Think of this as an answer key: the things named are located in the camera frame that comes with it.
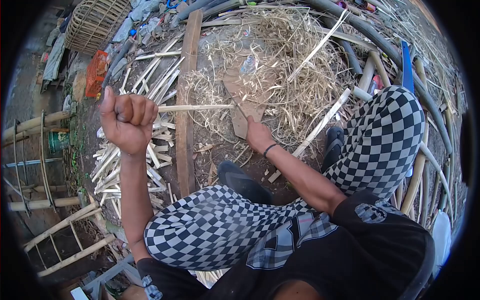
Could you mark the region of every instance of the flip-flop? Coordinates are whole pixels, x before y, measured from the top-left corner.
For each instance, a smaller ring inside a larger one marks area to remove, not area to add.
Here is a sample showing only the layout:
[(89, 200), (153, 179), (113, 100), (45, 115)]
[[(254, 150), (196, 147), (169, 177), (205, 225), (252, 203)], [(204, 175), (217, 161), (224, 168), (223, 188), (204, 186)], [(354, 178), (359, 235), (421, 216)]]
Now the flip-flop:
[(272, 204), (273, 195), (267, 188), (245, 174), (231, 161), (222, 161), (216, 170), (218, 180), (253, 203)]
[(324, 173), (333, 165), (340, 154), (344, 143), (343, 129), (337, 126), (330, 127), (326, 132), (324, 163), (320, 168), (320, 172)]

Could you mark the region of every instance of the black bracelet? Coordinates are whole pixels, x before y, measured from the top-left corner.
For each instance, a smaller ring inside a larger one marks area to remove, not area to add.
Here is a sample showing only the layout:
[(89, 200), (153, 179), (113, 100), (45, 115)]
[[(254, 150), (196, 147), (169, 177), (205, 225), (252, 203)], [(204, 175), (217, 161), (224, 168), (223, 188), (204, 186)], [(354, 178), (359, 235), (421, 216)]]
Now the black bracelet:
[(265, 158), (267, 158), (267, 152), (268, 152), (268, 150), (270, 150), (270, 148), (272, 148), (272, 147), (275, 146), (275, 145), (278, 145), (278, 144), (275, 143), (275, 144), (273, 144), (273, 145), (270, 145), (270, 146), (265, 150), (265, 152), (264, 152), (264, 157), (265, 157)]

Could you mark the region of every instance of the hand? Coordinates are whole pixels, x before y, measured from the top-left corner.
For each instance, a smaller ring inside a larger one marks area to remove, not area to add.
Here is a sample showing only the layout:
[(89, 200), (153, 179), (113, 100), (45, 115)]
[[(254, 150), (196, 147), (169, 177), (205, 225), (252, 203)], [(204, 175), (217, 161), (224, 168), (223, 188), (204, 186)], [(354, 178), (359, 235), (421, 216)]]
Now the hand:
[(272, 132), (260, 122), (255, 122), (252, 116), (247, 117), (247, 122), (247, 143), (250, 148), (263, 154), (269, 146), (275, 144), (272, 138)]
[(115, 96), (107, 86), (100, 106), (100, 123), (106, 138), (121, 151), (145, 155), (152, 139), (152, 126), (158, 106), (141, 95)]

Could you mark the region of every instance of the bamboo cage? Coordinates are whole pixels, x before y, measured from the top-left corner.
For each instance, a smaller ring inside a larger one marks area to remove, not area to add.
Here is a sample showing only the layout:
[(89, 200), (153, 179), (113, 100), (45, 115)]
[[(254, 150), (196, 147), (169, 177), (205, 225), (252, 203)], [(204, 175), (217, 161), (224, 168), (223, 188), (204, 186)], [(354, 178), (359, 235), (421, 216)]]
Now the bamboo cage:
[(128, 0), (83, 0), (68, 23), (65, 47), (90, 55), (103, 50), (130, 9)]

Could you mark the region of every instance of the black t-shirt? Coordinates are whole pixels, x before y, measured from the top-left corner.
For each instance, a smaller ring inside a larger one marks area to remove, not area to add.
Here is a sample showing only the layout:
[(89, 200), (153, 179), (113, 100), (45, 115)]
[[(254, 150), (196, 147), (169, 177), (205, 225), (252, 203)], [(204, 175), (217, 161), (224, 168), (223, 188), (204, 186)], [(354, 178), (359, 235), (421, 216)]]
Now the black t-shirt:
[(290, 280), (324, 299), (414, 299), (433, 266), (430, 234), (363, 190), (330, 218), (306, 213), (264, 236), (211, 289), (155, 259), (137, 263), (149, 299), (272, 299)]

